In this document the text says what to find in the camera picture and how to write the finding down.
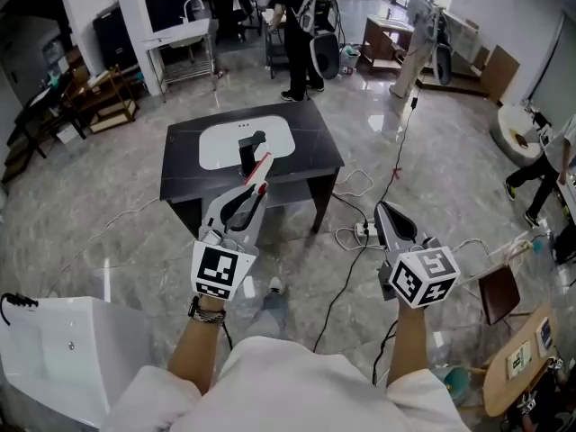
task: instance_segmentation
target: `white pillar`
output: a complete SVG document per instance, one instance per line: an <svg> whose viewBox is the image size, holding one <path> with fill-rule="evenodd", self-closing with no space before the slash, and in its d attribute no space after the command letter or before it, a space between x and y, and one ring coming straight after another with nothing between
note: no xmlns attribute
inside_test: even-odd
<svg viewBox="0 0 576 432"><path fill-rule="evenodd" d="M140 70L144 76L146 87L151 95L160 95L162 92L152 70L148 55L142 46L142 42L152 36L152 25L148 16L145 0L118 0L122 10L122 16L130 36L130 42L138 59Z"/></svg>

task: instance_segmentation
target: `white sleeve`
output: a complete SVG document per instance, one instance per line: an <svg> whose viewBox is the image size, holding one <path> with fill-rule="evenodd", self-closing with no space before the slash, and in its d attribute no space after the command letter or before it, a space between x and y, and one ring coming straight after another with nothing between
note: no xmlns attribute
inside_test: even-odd
<svg viewBox="0 0 576 432"><path fill-rule="evenodd" d="M416 2L409 1L406 7L406 17L408 18L408 24L414 25L416 23L416 16L418 16L418 6Z"/></svg>
<svg viewBox="0 0 576 432"><path fill-rule="evenodd" d="M189 412L202 397L198 388L154 366L140 369L113 406L101 432L159 432Z"/></svg>
<svg viewBox="0 0 576 432"><path fill-rule="evenodd" d="M573 148L576 147L576 115L573 115L572 118L568 120L568 127L566 128L564 138L570 142Z"/></svg>
<svg viewBox="0 0 576 432"><path fill-rule="evenodd" d="M448 390L429 370L402 376L388 386L386 395L404 413L415 431L469 430Z"/></svg>

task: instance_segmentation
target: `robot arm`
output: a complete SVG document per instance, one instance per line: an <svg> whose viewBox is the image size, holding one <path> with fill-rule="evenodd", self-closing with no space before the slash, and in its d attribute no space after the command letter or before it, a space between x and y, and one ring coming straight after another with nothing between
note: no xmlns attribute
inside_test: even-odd
<svg viewBox="0 0 576 432"><path fill-rule="evenodd" d="M191 281L196 292L230 301L254 264L268 198L266 176L273 161L268 152L243 185L210 204L193 247ZM250 200L254 201L247 218L232 225L234 214Z"/></svg>
<svg viewBox="0 0 576 432"><path fill-rule="evenodd" d="M413 309L443 301L460 276L450 248L419 231L394 203L376 205L374 224L386 251L378 273L384 299L400 296Z"/></svg>

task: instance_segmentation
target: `wrist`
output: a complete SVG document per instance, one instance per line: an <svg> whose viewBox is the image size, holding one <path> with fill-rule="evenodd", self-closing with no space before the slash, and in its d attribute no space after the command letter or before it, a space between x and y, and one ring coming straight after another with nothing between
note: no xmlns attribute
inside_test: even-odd
<svg viewBox="0 0 576 432"><path fill-rule="evenodd" d="M200 305L201 308L207 311L220 312L224 310L224 300L212 298L204 294L200 295L200 300L198 304Z"/></svg>

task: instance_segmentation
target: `white pants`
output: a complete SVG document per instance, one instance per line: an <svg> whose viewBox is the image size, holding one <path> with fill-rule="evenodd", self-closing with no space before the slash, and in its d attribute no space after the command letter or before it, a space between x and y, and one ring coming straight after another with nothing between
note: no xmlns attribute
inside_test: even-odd
<svg viewBox="0 0 576 432"><path fill-rule="evenodd" d="M420 72L428 63L433 48L434 43L426 43L419 47L410 44L406 58L404 58L404 62L402 63L400 76L398 80L396 80L396 83L390 87L395 95L404 97L410 94Z"/></svg>

